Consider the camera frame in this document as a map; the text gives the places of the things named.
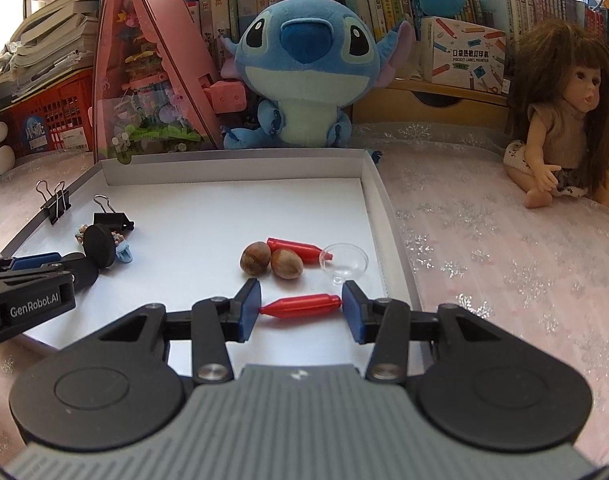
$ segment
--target red plastic tube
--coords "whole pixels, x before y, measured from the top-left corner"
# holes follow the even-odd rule
[[[289,249],[296,253],[302,259],[302,263],[305,264],[317,264],[319,263],[319,254],[322,249],[311,244],[301,244],[300,242],[290,242],[288,240],[279,240],[278,238],[269,238],[267,240],[268,248],[271,252],[277,251],[278,249]],[[332,260],[332,254],[325,254],[325,260]]]
[[[337,310],[342,304],[339,296],[312,294],[282,298],[260,308],[260,314],[286,319],[290,317],[323,316]]]

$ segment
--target nut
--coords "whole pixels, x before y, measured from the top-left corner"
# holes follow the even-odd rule
[[[251,276],[259,276],[271,261],[271,249],[264,242],[255,242],[247,247],[240,258],[240,269]]]
[[[271,269],[283,280],[299,278],[304,270],[302,259],[289,249],[278,249],[271,256]]]

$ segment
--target brown hair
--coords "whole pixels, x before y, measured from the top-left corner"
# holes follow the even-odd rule
[[[601,70],[600,102],[585,123],[588,153],[582,168],[586,185],[596,190],[609,170],[609,50],[600,38],[572,23],[547,20],[520,40],[508,126],[514,139],[526,142],[529,104],[558,99],[574,66]]]

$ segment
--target red basket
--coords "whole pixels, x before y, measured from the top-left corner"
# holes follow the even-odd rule
[[[6,142],[16,157],[63,148],[93,150],[88,110],[93,69],[81,70],[24,101],[0,111],[9,127]]]

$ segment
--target doll's shorts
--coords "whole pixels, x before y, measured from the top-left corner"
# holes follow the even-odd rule
[[[504,165],[532,175],[533,170],[529,168],[526,160],[524,160],[525,149],[526,144],[521,140],[511,142],[505,151]],[[577,170],[565,170],[562,168],[561,170],[554,171],[553,176],[558,179],[558,187],[551,192],[553,196],[567,195],[580,198],[587,194],[588,189],[581,187]]]

